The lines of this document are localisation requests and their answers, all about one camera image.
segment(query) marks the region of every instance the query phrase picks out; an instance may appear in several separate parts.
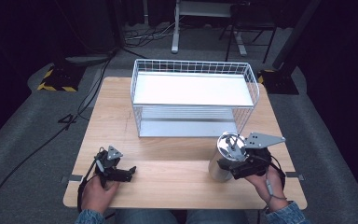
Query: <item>finger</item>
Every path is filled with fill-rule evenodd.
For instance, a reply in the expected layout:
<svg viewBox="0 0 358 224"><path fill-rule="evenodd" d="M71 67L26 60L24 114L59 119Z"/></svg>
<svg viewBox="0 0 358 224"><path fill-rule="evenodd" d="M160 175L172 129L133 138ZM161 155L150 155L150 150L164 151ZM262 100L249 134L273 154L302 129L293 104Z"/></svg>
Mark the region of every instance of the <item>finger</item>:
<svg viewBox="0 0 358 224"><path fill-rule="evenodd" d="M115 195L119 186L120 186L120 182L114 181L112 186L106 191L106 193L108 193L111 196Z"/></svg>

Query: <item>table leg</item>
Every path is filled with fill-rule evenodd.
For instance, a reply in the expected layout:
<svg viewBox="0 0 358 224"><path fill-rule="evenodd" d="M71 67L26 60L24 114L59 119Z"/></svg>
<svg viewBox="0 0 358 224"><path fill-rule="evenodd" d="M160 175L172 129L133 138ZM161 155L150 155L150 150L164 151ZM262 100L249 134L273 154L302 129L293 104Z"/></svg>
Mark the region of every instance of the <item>table leg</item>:
<svg viewBox="0 0 358 224"><path fill-rule="evenodd" d="M246 52L246 48L243 45L242 32L234 32L235 40L237 41L238 50L240 51L241 56L246 56L248 53Z"/></svg>
<svg viewBox="0 0 358 224"><path fill-rule="evenodd" d="M175 28L173 30L172 39L172 53L177 53L179 50L179 14L180 14L180 0L176 0L175 8Z"/></svg>

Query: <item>white wire basket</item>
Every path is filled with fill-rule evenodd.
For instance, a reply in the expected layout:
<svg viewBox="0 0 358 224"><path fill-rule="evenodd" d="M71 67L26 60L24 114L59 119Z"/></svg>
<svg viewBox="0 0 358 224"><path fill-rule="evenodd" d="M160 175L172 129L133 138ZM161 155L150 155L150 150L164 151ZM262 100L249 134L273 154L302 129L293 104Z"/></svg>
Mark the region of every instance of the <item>white wire basket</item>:
<svg viewBox="0 0 358 224"><path fill-rule="evenodd" d="M248 63L134 63L131 101L139 137L241 133L258 98L258 85Z"/></svg>

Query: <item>metal cup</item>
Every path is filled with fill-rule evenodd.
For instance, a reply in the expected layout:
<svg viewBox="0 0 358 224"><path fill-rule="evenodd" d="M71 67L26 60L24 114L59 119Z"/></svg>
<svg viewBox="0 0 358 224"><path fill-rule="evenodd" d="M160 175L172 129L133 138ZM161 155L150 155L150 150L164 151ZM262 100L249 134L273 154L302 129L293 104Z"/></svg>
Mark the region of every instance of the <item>metal cup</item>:
<svg viewBox="0 0 358 224"><path fill-rule="evenodd" d="M219 137L213 157L208 165L209 174L214 180L226 182L232 178L231 172L220 168L218 161L244 161L244 145L245 142L243 136L240 136L237 133L223 133Z"/></svg>

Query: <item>black cable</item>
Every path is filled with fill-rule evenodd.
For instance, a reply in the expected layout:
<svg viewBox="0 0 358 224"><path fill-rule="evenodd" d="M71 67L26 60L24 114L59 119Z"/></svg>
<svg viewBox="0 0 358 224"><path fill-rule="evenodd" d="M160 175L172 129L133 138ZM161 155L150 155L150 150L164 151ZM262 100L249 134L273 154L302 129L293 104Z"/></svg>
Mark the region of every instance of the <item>black cable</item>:
<svg viewBox="0 0 358 224"><path fill-rule="evenodd" d="M126 52L128 52L128 53L130 53L130 54L133 54L133 55L136 55L136 56L138 56L138 57L141 57L141 58L143 58L143 59L148 59L148 58L146 58L144 55L135 53L135 52L133 52L133 51L130 51L129 49L124 49L124 48L121 48L121 49L124 50L124 51L126 51Z"/></svg>
<svg viewBox="0 0 358 224"><path fill-rule="evenodd" d="M79 213L81 213L82 209L81 209L81 202L82 202L82 197L83 197L83 191L84 188L86 187L87 183L89 183L89 181L94 177L90 178L89 180L87 179L89 177L89 174L91 173L92 167L94 167L95 162L97 160L94 159L94 161L92 162L91 166L89 167L89 170L87 171L86 175L84 176L82 182L79 185L79 188L77 189L77 211Z"/></svg>
<svg viewBox="0 0 358 224"><path fill-rule="evenodd" d="M114 56L110 57L109 60L103 65L103 71L102 71L102 76L106 70L107 65L111 62L111 60L113 59ZM77 110L77 115L75 116L74 119L70 120L63 128L61 128L58 132L56 132L52 137L49 138L48 141L46 141L44 144L42 144L42 146L40 146L39 148L37 148L34 152L32 152L30 155L28 155L24 160L22 160L5 178L4 180L1 182L0 184L0 189L4 186L4 184L7 182L7 180L26 162L28 161L31 157L33 157L34 154L36 154L38 151L40 151L40 149L42 149L43 147L45 147L48 143L50 143L52 140L54 140L60 133L62 133L64 130L66 130L72 123L74 123L77 118L86 110L87 106L89 106L89 104L92 101L91 100L86 104L86 106L78 111Z"/></svg>
<svg viewBox="0 0 358 224"><path fill-rule="evenodd" d="M77 116L72 119L71 121L69 121L63 128L61 128L57 133L55 133L52 137L49 138L48 141L46 141L42 146L40 146L39 148L37 148L33 153L31 153L29 156L27 156L22 162L20 162L6 177L5 179L2 181L2 183L0 184L0 189L4 186L4 184L7 182L7 180L26 162L28 161L28 159L30 159L36 152L38 152L40 149L42 149L43 147L45 147L48 143L50 143L52 140L54 140L54 138L56 138L60 133L62 133L65 129L67 129L67 127L69 127L69 125L71 125L75 120L77 119Z"/></svg>
<svg viewBox="0 0 358 224"><path fill-rule="evenodd" d="M91 104L92 100L95 98L95 96L97 95L98 89L100 89L101 84L102 84L102 80L103 80L103 75L105 73L106 67L108 64L110 64L110 62L112 61L113 57L110 57L109 60L107 62L105 62L105 64L103 65L103 67L101 68L101 74L100 77L98 78L98 80L94 83L94 85L92 86L91 90L89 91L89 93L87 94L87 96L83 99L83 101L80 103L79 108L77 109L77 114L79 117L81 117L82 119L86 119L83 116L81 116L81 114L83 113L83 111L86 110L86 108ZM86 101L87 97L90 96L91 92L93 91L93 89L95 88L95 86L98 84L97 89L95 90L94 94L92 95L91 99L89 100L89 102L84 105L83 109L80 110L80 107L84 104L84 102Z"/></svg>
<svg viewBox="0 0 358 224"><path fill-rule="evenodd" d="M79 35L77 34L77 32L75 31L74 27L72 26L71 22L69 22L69 19L68 17L65 15L65 13L63 12L63 9L62 7L60 6L60 4L57 2L57 0L54 0L57 8L60 10L61 14L63 15L63 17L65 18L65 21L66 23L69 25L69 28L71 28L71 31L73 32L73 34L75 35L76 39L86 48L86 49L89 49L95 53L109 53L110 51L112 50L108 50L107 52L106 51L98 51L98 50L95 50L95 49L102 49L102 48L91 48L89 47L86 43L84 43L84 41L79 37Z"/></svg>

